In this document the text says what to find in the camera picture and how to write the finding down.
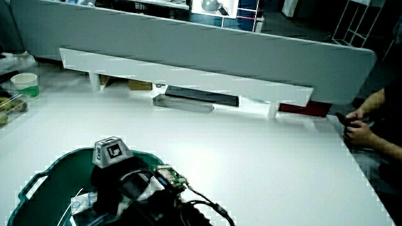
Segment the person's right hand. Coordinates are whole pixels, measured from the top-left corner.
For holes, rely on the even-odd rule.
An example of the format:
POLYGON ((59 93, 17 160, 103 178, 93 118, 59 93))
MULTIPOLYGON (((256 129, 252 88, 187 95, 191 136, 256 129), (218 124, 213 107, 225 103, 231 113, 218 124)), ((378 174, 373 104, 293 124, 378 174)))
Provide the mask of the person's right hand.
POLYGON ((130 150, 116 136, 95 142, 90 181, 94 210, 119 218, 160 221, 175 209, 187 179, 156 156, 130 150))

